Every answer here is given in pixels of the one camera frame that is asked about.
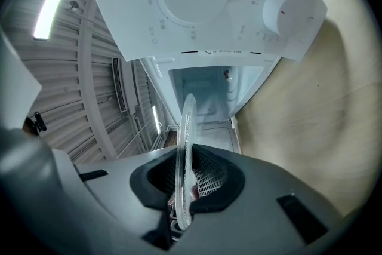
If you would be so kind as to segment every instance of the white appliance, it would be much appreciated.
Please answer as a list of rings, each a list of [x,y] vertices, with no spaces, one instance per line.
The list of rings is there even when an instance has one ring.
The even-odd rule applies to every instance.
[[[214,146],[226,148],[232,142],[235,152],[236,138],[222,137],[221,130],[214,133],[213,125],[227,125],[280,57],[300,61],[327,11],[322,0],[97,3],[125,60],[141,59],[175,122],[180,123],[184,100],[193,93],[201,138],[215,135]]]

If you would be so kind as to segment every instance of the beige wall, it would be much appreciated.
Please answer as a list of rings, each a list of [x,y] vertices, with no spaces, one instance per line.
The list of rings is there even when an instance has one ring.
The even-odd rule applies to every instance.
[[[287,169],[343,214],[380,167],[381,45],[363,0],[324,0],[327,20],[301,63],[282,59],[238,113],[245,155]]]

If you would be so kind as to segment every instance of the fluorescent light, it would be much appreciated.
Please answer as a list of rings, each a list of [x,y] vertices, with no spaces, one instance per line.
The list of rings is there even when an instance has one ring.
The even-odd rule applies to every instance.
[[[159,128],[158,115],[156,114],[155,106],[153,106],[153,113],[154,113],[154,118],[155,118],[156,130],[158,131],[158,134],[160,134],[161,129]]]
[[[45,0],[37,19],[33,37],[36,39],[48,39],[54,15],[60,0]]]

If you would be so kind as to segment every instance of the transparent plastic lid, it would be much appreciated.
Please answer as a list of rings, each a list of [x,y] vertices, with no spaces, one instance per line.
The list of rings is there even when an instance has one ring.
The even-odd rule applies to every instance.
[[[188,94],[183,106],[180,123],[177,161],[175,166],[175,209],[179,227],[187,229],[191,224],[190,202],[192,176],[192,145],[196,140],[196,100]]]

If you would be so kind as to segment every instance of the washing machine control panel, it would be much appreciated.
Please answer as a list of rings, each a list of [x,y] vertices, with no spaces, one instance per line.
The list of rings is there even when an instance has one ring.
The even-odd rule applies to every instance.
[[[126,60],[216,50],[301,60],[326,16],[322,0],[96,1]]]

